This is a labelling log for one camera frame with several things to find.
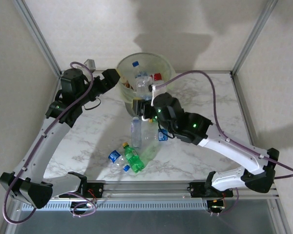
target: green plastic bottle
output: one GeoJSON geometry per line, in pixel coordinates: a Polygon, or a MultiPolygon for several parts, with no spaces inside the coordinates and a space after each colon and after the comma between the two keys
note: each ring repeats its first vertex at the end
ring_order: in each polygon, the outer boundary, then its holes
{"type": "Polygon", "coordinates": [[[125,149],[125,158],[127,159],[134,173],[137,173],[138,171],[142,171],[145,165],[140,160],[139,155],[137,154],[135,149],[129,147],[127,142],[123,144],[123,148],[125,149]]]}

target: bottle label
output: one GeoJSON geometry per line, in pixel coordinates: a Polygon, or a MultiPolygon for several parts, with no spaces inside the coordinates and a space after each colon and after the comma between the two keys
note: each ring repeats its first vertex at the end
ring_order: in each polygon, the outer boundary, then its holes
{"type": "Polygon", "coordinates": [[[114,150],[109,156],[108,158],[111,159],[111,161],[114,163],[116,161],[116,159],[119,158],[119,156],[121,156],[120,153],[118,153],[116,150],[114,150]]]}
{"type": "Polygon", "coordinates": [[[167,135],[168,135],[168,131],[166,129],[162,129],[162,132],[161,132],[161,130],[158,130],[158,140],[159,141],[168,140],[167,135]]]}

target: plastic bottle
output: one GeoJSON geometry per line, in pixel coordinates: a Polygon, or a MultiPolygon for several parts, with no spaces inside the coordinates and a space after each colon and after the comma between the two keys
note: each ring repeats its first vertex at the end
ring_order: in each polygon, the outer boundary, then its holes
{"type": "Polygon", "coordinates": [[[140,148],[141,143],[141,120],[138,117],[134,117],[131,122],[131,144],[134,148],[140,148]]]}
{"type": "Polygon", "coordinates": [[[145,165],[140,160],[139,155],[137,154],[135,149],[131,148],[127,142],[123,144],[123,148],[125,149],[125,157],[134,173],[142,171],[145,165]]]}
{"type": "Polygon", "coordinates": [[[136,90],[137,96],[144,100],[152,99],[152,93],[148,90],[148,86],[151,84],[147,72],[142,66],[139,65],[138,61],[132,63],[134,69],[134,75],[136,78],[136,90]]]}
{"type": "Polygon", "coordinates": [[[149,122],[143,122],[142,124],[144,124],[143,139],[147,141],[158,140],[157,122],[150,119],[149,122]]]}
{"type": "Polygon", "coordinates": [[[116,150],[114,150],[109,156],[109,159],[113,162],[113,166],[122,168],[125,172],[127,172],[130,169],[130,166],[128,165],[128,162],[126,161],[126,158],[123,157],[120,153],[118,153],[116,150]]]}

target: cable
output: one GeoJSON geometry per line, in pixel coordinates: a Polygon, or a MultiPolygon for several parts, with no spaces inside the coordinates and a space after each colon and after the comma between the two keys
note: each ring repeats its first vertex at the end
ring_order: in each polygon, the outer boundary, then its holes
{"type": "Polygon", "coordinates": [[[94,199],[96,199],[96,202],[97,202],[98,200],[97,200],[96,196],[93,194],[93,193],[94,193],[93,190],[92,190],[92,189],[88,189],[88,192],[89,192],[89,193],[92,195],[92,197],[93,197],[92,201],[94,201],[94,199]]]}
{"type": "Polygon", "coordinates": [[[172,133],[172,136],[168,136],[166,133],[164,133],[164,132],[162,131],[161,126],[160,126],[160,122],[157,121],[157,123],[158,123],[158,129],[160,130],[160,132],[161,132],[163,135],[167,136],[167,137],[170,138],[170,139],[174,139],[174,138],[175,138],[174,133],[172,133]]]}
{"type": "Polygon", "coordinates": [[[232,211],[232,210],[234,209],[234,207],[238,204],[239,197],[240,197],[238,188],[235,188],[235,192],[236,192],[236,200],[235,200],[234,204],[233,204],[229,209],[226,209],[226,210],[224,210],[222,213],[220,213],[220,215],[223,215],[223,214],[227,214],[227,213],[229,213],[229,212],[232,211]]]}
{"type": "Polygon", "coordinates": [[[76,197],[79,197],[79,198],[82,198],[84,200],[86,200],[85,202],[81,202],[79,203],[77,206],[74,207],[72,213],[73,213],[73,216],[78,216],[79,218],[81,217],[85,217],[85,216],[89,216],[89,215],[92,215],[93,213],[95,213],[97,211],[97,206],[94,204],[93,201],[90,201],[88,198],[85,198],[84,196],[82,196],[81,194],[78,194],[78,193],[73,193],[73,192],[69,192],[69,193],[66,193],[66,194],[69,194],[69,195],[73,195],[73,196],[76,196],[76,197]],[[91,203],[92,207],[93,207],[93,211],[87,213],[87,214],[76,214],[75,211],[78,207],[82,206],[82,205],[86,205],[88,203],[91,203]]]}
{"type": "Polygon", "coordinates": [[[101,99],[99,99],[98,97],[97,97],[96,99],[98,99],[98,100],[100,101],[98,105],[96,105],[96,106],[94,106],[94,107],[91,107],[91,108],[85,108],[85,106],[84,106],[84,109],[85,109],[86,111],[90,111],[90,110],[93,110],[94,108],[97,108],[97,107],[101,104],[101,99]]]}
{"type": "Polygon", "coordinates": [[[54,127],[54,125],[56,123],[59,122],[60,118],[65,115],[65,113],[70,109],[72,108],[76,103],[78,103],[81,99],[83,99],[91,90],[92,88],[92,85],[93,85],[93,75],[91,73],[91,71],[85,66],[83,65],[82,63],[80,62],[71,62],[70,63],[70,67],[71,68],[74,68],[73,65],[76,64],[76,65],[79,65],[81,67],[83,67],[85,70],[87,70],[87,72],[89,72],[90,74],[90,77],[91,77],[91,81],[90,81],[90,85],[88,87],[88,89],[86,90],[86,92],[81,95],[78,99],[76,99],[74,102],[72,102],[68,107],[65,108],[65,110],[63,110],[59,116],[46,128],[46,130],[44,131],[44,133],[40,136],[40,138],[38,139],[37,143],[35,144],[35,146],[33,147],[33,150],[30,152],[27,160],[25,161],[22,169],[19,171],[19,173],[16,175],[16,177],[12,180],[11,184],[9,185],[8,189],[6,190],[6,193],[5,193],[5,196],[4,196],[4,201],[3,201],[3,207],[2,207],[2,214],[3,214],[3,217],[4,219],[10,223],[10,224],[21,224],[25,221],[27,221],[33,214],[34,212],[36,211],[36,208],[34,208],[34,210],[30,213],[30,215],[28,217],[26,217],[25,219],[21,220],[21,221],[14,221],[14,220],[11,220],[9,217],[8,217],[8,214],[7,214],[7,211],[6,211],[6,203],[7,203],[7,200],[8,200],[8,197],[9,197],[9,194],[13,188],[13,186],[15,185],[15,183],[18,181],[18,179],[20,178],[20,176],[22,175],[22,173],[27,169],[27,166],[29,165],[31,159],[33,158],[33,156],[35,155],[35,152],[38,150],[39,146],[41,145],[43,139],[45,138],[45,136],[50,132],[50,130],[54,127]]]}
{"type": "MultiPolygon", "coordinates": [[[[224,131],[220,128],[220,125],[219,125],[219,122],[218,122],[218,117],[217,117],[217,112],[216,112],[216,92],[215,92],[215,86],[214,86],[214,84],[213,84],[213,81],[212,81],[211,78],[209,77],[209,75],[207,75],[205,72],[200,71],[200,70],[192,70],[192,71],[184,72],[184,73],[182,73],[182,74],[177,75],[177,76],[174,77],[173,79],[167,81],[166,83],[156,86],[155,89],[163,88],[163,87],[167,86],[168,84],[174,82],[174,81],[177,80],[178,78],[183,77],[183,76],[185,76],[185,75],[188,75],[188,74],[196,74],[196,73],[199,73],[199,74],[204,75],[204,76],[209,80],[210,85],[211,85],[211,88],[212,88],[212,91],[213,91],[213,110],[214,110],[214,118],[215,118],[216,127],[217,127],[219,133],[220,133],[223,137],[229,139],[229,137],[227,137],[227,135],[224,133],[224,131]]],[[[260,157],[260,154],[257,153],[257,152],[255,152],[254,150],[249,149],[248,147],[245,147],[244,145],[241,145],[240,143],[238,143],[238,142],[236,142],[236,141],[234,141],[234,140],[232,140],[232,139],[230,139],[230,142],[232,142],[233,145],[235,145],[235,146],[237,146],[237,147],[239,147],[239,148],[242,148],[242,149],[246,150],[247,152],[249,152],[249,153],[251,153],[251,154],[256,155],[257,157],[260,157]]],[[[284,167],[284,168],[286,168],[286,169],[288,169],[288,170],[290,170],[290,171],[293,172],[293,168],[291,168],[291,167],[289,167],[289,166],[287,166],[287,165],[285,165],[285,164],[283,164],[283,163],[281,163],[281,162],[278,162],[278,161],[276,161],[276,160],[274,160],[274,159],[272,159],[272,158],[266,157],[266,156],[264,156],[264,159],[267,160],[267,161],[269,161],[269,162],[275,163],[275,164],[277,164],[277,165],[279,165],[279,166],[281,166],[281,167],[284,167]]],[[[277,177],[275,177],[275,179],[285,179],[285,178],[290,178],[290,177],[293,177],[293,174],[277,176],[277,177]]]]}

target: red object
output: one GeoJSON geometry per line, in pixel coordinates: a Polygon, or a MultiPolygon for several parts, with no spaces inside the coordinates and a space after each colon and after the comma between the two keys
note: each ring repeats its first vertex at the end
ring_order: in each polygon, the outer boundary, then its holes
{"type": "Polygon", "coordinates": [[[88,192],[93,196],[92,201],[93,201],[94,199],[96,199],[96,201],[97,201],[97,198],[96,198],[95,195],[93,194],[93,190],[92,190],[92,189],[88,189],[88,192]]]}
{"type": "Polygon", "coordinates": [[[162,75],[161,75],[161,73],[156,73],[156,74],[154,74],[154,81],[158,81],[158,80],[162,80],[162,75]]]}

